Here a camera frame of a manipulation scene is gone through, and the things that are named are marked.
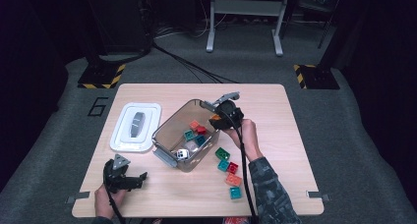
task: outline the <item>metal frame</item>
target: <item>metal frame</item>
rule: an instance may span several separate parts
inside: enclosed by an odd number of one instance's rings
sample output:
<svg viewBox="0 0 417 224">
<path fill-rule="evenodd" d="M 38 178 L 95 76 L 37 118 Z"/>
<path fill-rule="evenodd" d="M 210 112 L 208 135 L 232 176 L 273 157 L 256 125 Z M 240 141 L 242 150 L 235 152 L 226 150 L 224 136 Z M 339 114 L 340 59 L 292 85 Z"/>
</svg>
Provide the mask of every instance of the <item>metal frame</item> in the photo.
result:
<svg viewBox="0 0 417 224">
<path fill-rule="evenodd" d="M 272 38 L 275 46 L 275 54 L 282 56 L 282 46 L 279 38 L 279 30 L 285 14 L 287 0 L 282 1 L 252 1 L 252 0 L 210 0 L 210 25 L 208 33 L 207 52 L 213 51 L 214 45 L 214 14 L 234 15 L 259 15 L 278 17 L 276 28 L 273 29 Z"/>
</svg>

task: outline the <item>camouflage sleeve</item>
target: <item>camouflage sleeve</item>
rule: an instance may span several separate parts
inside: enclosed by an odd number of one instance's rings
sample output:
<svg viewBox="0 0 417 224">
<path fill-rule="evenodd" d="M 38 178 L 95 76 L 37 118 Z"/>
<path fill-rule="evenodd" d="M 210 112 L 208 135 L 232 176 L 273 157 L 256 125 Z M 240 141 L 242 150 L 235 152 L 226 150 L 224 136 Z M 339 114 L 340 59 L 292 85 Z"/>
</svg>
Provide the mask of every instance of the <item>camouflage sleeve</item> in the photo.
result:
<svg viewBox="0 0 417 224">
<path fill-rule="evenodd" d="M 91 224 L 113 224 L 113 222 L 108 218 L 97 216 L 92 219 Z"/>
<path fill-rule="evenodd" d="M 249 163 L 260 223 L 301 223 L 288 193 L 265 157 Z"/>
</svg>

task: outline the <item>hazard tape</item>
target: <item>hazard tape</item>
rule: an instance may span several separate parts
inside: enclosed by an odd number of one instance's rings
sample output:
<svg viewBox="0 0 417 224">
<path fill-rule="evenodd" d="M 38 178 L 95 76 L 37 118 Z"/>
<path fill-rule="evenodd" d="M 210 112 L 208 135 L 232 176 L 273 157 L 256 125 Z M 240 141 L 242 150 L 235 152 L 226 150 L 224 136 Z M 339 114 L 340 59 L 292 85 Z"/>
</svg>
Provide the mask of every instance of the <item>hazard tape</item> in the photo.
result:
<svg viewBox="0 0 417 224">
<path fill-rule="evenodd" d="M 123 70 L 125 70 L 126 65 L 122 65 L 116 72 L 113 80 L 110 84 L 78 84 L 79 88 L 114 88 L 117 86 L 117 83 L 120 81 L 122 77 Z"/>
<path fill-rule="evenodd" d="M 309 68 L 316 68 L 315 65 L 294 65 L 295 74 L 297 75 L 298 84 L 301 88 L 307 88 L 306 82 L 304 81 L 304 77 L 301 74 L 301 66 L 309 67 Z"/>
</svg>

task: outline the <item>white container lid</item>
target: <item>white container lid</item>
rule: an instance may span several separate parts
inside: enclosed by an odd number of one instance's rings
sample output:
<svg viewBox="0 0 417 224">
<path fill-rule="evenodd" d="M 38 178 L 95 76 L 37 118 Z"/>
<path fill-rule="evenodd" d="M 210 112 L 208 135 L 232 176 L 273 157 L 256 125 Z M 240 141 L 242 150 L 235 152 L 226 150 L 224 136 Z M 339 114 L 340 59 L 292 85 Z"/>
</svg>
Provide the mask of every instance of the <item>white container lid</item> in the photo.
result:
<svg viewBox="0 0 417 224">
<path fill-rule="evenodd" d="M 137 113 L 143 113 L 143 126 L 140 132 L 131 135 L 132 123 Z M 157 103 L 128 103 L 117 120 L 110 147 L 116 151 L 146 152 L 152 146 L 152 134 L 159 127 L 161 107 Z"/>
</svg>

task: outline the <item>wooden table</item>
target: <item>wooden table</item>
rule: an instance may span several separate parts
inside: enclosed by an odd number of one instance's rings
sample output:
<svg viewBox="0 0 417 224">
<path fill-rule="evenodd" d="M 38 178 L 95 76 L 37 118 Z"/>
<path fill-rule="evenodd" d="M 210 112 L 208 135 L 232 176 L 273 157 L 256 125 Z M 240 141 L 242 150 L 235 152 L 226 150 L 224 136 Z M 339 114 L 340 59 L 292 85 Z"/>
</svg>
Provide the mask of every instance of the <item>wooden table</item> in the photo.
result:
<svg viewBox="0 0 417 224">
<path fill-rule="evenodd" d="M 316 181 L 301 141 L 285 89 L 280 84 L 122 84 L 111 106 L 98 140 L 80 192 L 89 198 L 77 199 L 75 217 L 94 217 L 93 192 L 102 183 L 105 162 L 116 153 L 110 139 L 123 107 L 130 102 L 158 103 L 162 108 L 160 125 L 193 98 L 214 102 L 221 95 L 240 91 L 236 106 L 245 118 L 257 123 L 260 148 L 279 180 L 288 191 L 299 215 L 318 215 L 324 211 L 319 198 L 309 198 L 306 191 L 317 191 Z M 170 168 L 151 151 L 120 153 L 131 160 L 126 173 L 138 177 L 148 172 L 141 189 L 127 193 L 120 211 L 125 217 L 220 217 L 250 216 L 249 204 L 241 185 L 242 198 L 230 199 L 226 174 L 217 169 L 214 152 L 221 146 L 230 154 L 230 161 L 241 165 L 240 150 L 230 137 L 220 134 L 217 145 L 190 173 Z M 242 177 L 242 168 L 237 175 Z M 252 183 L 248 176 L 252 199 Z"/>
</svg>

